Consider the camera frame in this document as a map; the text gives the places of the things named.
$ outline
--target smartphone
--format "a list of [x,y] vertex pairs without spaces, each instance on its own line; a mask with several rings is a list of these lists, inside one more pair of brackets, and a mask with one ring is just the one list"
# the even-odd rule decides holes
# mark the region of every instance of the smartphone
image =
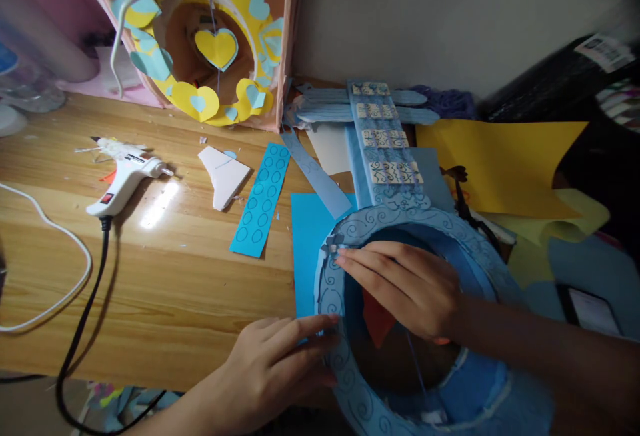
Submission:
[[609,302],[595,294],[556,284],[567,322],[608,336],[622,336]]

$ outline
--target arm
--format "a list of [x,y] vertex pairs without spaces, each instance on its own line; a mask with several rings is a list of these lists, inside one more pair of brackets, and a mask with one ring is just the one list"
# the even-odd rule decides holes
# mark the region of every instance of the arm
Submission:
[[314,389],[337,384],[321,359],[339,340],[315,335],[338,320],[337,315],[317,315],[250,324],[224,365],[127,434],[236,436],[260,428]]
[[419,248],[376,241],[339,252],[337,263],[414,334],[448,337],[640,424],[640,345],[466,296],[454,268]]

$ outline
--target cardboard diorama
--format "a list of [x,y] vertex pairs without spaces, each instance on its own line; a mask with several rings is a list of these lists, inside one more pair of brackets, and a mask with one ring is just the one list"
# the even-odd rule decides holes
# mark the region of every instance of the cardboard diorama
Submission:
[[[112,21],[123,1],[103,0]],[[125,13],[123,40],[160,101],[200,123],[278,131],[295,4],[138,0]]]

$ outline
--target white wall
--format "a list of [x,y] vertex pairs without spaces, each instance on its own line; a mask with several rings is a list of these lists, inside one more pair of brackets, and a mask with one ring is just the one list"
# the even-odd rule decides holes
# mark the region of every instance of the white wall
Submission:
[[640,34],[637,0],[303,0],[297,74],[486,97],[577,37]]

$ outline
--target barcode label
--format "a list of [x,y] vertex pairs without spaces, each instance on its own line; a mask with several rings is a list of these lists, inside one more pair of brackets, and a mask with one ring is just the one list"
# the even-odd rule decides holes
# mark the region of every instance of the barcode label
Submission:
[[602,34],[591,36],[576,46],[574,51],[588,57],[606,73],[612,73],[635,61],[635,56],[628,46]]

